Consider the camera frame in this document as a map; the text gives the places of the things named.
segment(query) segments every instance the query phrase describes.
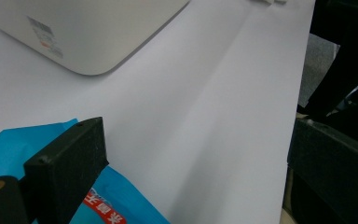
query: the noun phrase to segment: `black object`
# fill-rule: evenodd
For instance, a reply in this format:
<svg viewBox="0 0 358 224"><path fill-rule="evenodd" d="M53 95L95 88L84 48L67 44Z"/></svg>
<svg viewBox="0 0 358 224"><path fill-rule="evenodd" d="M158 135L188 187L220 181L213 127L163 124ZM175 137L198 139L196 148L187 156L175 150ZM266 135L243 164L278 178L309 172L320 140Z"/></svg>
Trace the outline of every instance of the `black object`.
<svg viewBox="0 0 358 224"><path fill-rule="evenodd" d="M28 223L20 186L13 176L0 176L0 223Z"/></svg>
<svg viewBox="0 0 358 224"><path fill-rule="evenodd" d="M310 200L299 204L298 196L312 191L321 199L318 206L325 203L339 217L335 222L322 219L313 223L358 224L358 141L322 123L297 119L288 163L300 177L295 177L292 194L294 217L300 224L312 223L307 220L315 213L304 214L307 209L299 206Z"/></svg>
<svg viewBox="0 0 358 224"><path fill-rule="evenodd" d="M107 164L102 118L79 122L24 163L21 192L14 177L0 177L6 183L0 190L0 216L21 208L27 214L26 222L12 218L0 223L31 223L35 218L40 224L69 223Z"/></svg>
<svg viewBox="0 0 358 224"><path fill-rule="evenodd" d="M294 173L291 191L292 214L298 224L345 224L322 198Z"/></svg>
<svg viewBox="0 0 358 224"><path fill-rule="evenodd" d="M316 0L310 32L340 45L306 113L325 116L358 86L358 0Z"/></svg>

